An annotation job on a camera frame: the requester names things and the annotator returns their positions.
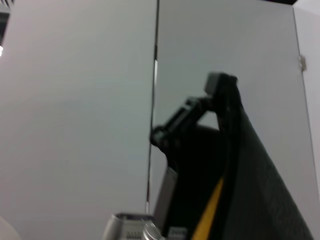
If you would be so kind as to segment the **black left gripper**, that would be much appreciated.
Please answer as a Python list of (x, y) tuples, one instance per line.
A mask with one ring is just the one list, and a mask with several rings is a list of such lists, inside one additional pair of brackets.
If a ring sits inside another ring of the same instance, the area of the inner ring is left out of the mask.
[(221, 131), (198, 125), (182, 137), (158, 146), (166, 170), (153, 216), (167, 240), (189, 240), (225, 168)]

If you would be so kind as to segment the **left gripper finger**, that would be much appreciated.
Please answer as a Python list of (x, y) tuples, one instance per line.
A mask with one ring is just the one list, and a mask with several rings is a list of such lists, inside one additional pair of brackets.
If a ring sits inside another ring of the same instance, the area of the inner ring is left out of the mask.
[(223, 72), (209, 73), (204, 87), (205, 96), (188, 97), (163, 124), (152, 129), (151, 145), (166, 150), (171, 142), (187, 133), (207, 113), (224, 117), (228, 109), (229, 91), (237, 86), (237, 78)]

